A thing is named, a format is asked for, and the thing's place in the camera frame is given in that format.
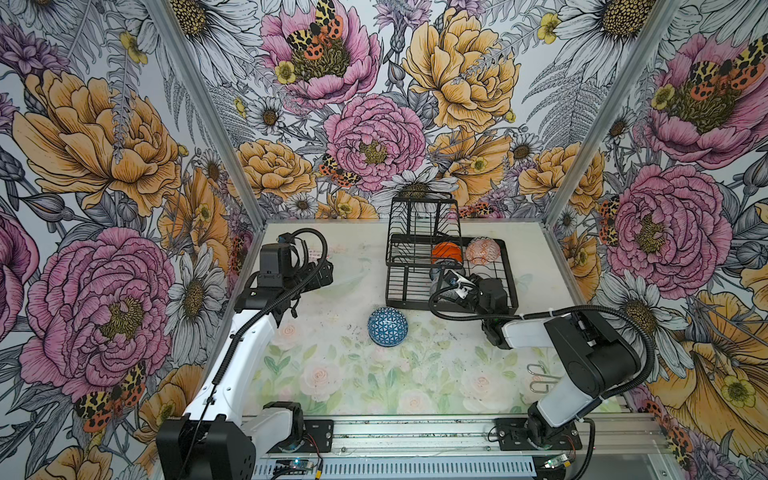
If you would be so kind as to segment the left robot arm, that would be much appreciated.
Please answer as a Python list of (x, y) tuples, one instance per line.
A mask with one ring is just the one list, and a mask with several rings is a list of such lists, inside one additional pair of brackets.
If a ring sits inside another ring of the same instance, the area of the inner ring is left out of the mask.
[(269, 403), (247, 421), (244, 402), (284, 314), (297, 313), (302, 294), (332, 283), (327, 241), (301, 228), (263, 245), (258, 260), (234, 300), (230, 328), (199, 393), (159, 428), (155, 443), (166, 479), (249, 479), (271, 450), (293, 451), (305, 442), (298, 403)]

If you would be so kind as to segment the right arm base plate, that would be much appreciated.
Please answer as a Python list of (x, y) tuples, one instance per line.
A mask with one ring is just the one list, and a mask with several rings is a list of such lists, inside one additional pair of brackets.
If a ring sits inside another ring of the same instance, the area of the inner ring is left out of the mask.
[(580, 450), (582, 441), (575, 423), (551, 427), (546, 422), (522, 417), (494, 420), (493, 433), (502, 451)]

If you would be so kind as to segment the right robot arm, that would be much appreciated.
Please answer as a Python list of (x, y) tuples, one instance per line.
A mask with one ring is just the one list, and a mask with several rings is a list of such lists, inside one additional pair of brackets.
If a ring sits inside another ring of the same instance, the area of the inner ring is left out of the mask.
[(525, 438), (544, 449), (605, 400), (644, 383), (654, 368), (656, 342), (629, 314), (602, 305), (575, 305), (513, 314), (498, 278), (438, 275), (431, 313), (454, 322), (479, 321), (493, 346), (552, 348), (565, 369), (527, 413)]

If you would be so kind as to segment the green patterned bowl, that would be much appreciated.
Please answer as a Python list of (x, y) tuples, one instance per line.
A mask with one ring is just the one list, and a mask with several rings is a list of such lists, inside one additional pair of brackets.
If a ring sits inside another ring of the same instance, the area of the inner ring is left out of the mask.
[(432, 268), (429, 271), (430, 294), (435, 294), (442, 289), (448, 289), (454, 293), (458, 288), (458, 276), (452, 269)]

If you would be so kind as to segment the red patterned bowl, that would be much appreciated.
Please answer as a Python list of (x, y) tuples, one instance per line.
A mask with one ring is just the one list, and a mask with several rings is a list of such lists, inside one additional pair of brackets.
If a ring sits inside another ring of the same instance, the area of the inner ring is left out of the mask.
[(465, 249), (467, 261), (473, 265), (488, 265), (501, 257), (501, 247), (492, 238), (473, 238)]

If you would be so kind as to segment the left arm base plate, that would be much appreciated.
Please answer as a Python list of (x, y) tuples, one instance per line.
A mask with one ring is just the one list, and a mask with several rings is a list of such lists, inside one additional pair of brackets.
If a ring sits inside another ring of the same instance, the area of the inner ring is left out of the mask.
[(310, 419), (304, 421), (304, 435), (300, 440), (285, 440), (269, 450), (270, 454), (329, 453), (333, 446), (335, 422)]

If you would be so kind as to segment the black wire dish rack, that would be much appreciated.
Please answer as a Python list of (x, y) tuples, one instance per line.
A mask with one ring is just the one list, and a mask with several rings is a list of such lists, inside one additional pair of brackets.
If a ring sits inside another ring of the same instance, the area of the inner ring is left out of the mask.
[(391, 200), (385, 263), (390, 307), (462, 314), (518, 309), (505, 242), (464, 235), (458, 204), (447, 194)]

